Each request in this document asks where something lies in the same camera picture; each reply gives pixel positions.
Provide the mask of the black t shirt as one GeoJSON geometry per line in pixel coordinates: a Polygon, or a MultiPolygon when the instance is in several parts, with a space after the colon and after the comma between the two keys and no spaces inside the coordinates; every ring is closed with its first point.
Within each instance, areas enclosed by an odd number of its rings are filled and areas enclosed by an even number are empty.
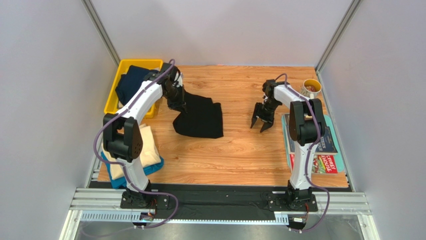
{"type": "Polygon", "coordinates": [[[223,111],[219,102],[201,95],[184,93],[186,111],[173,121],[176,133],[192,137],[218,139],[224,136],[223,111]]]}

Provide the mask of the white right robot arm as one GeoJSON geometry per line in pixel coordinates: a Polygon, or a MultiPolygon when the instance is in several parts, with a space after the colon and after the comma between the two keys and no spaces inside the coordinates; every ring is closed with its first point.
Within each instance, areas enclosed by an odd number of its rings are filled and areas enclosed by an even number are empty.
{"type": "Polygon", "coordinates": [[[277,107],[289,109],[288,133],[295,142],[290,188],[304,191],[313,187],[311,168],[315,151],[326,130],[323,104],[318,98],[301,95],[286,81],[266,80],[262,85],[263,101],[255,103],[250,127],[260,120],[260,132],[274,125],[277,107]]]}

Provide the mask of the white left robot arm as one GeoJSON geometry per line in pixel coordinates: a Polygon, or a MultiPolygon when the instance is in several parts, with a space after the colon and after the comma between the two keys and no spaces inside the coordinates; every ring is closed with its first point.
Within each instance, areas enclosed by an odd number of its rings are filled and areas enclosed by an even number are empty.
{"type": "Polygon", "coordinates": [[[96,139],[102,139],[103,149],[115,159],[110,164],[121,167],[127,192],[139,198],[152,195],[150,181],[140,160],[143,150],[141,121],[161,98],[167,100],[171,110],[187,111],[183,78],[175,63],[171,59],[158,73],[146,75],[139,90],[124,107],[103,117],[103,126],[96,135],[96,139]]]}

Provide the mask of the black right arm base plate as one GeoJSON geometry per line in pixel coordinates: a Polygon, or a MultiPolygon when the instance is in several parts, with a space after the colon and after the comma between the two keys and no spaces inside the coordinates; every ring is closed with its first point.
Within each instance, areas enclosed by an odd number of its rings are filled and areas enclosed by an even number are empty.
{"type": "Polygon", "coordinates": [[[317,212],[319,210],[316,196],[311,189],[295,192],[286,190],[284,192],[268,193],[266,195],[268,209],[270,211],[284,212],[317,212]]]}

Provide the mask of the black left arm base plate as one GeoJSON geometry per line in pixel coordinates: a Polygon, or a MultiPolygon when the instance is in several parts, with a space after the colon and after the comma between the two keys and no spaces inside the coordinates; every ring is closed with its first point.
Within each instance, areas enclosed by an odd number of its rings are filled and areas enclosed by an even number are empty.
{"type": "Polygon", "coordinates": [[[169,208],[169,195],[145,194],[126,189],[121,196],[121,209],[166,210],[169,208]]]}

